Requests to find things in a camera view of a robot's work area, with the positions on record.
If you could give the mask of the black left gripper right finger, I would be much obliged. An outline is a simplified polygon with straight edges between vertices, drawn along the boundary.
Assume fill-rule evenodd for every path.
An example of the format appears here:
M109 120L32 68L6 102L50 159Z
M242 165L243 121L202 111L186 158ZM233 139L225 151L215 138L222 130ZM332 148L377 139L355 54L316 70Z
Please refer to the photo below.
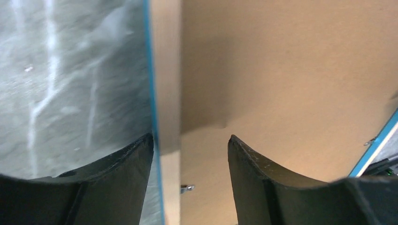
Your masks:
M398 179L343 178L331 183L291 171L237 136L228 163L240 225L395 225Z

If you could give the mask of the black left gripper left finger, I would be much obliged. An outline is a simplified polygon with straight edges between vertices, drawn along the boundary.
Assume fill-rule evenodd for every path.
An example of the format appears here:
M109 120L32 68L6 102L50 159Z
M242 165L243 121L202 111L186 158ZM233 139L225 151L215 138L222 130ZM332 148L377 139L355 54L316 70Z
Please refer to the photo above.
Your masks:
M57 177L1 175L3 225L137 225L153 161L153 136Z

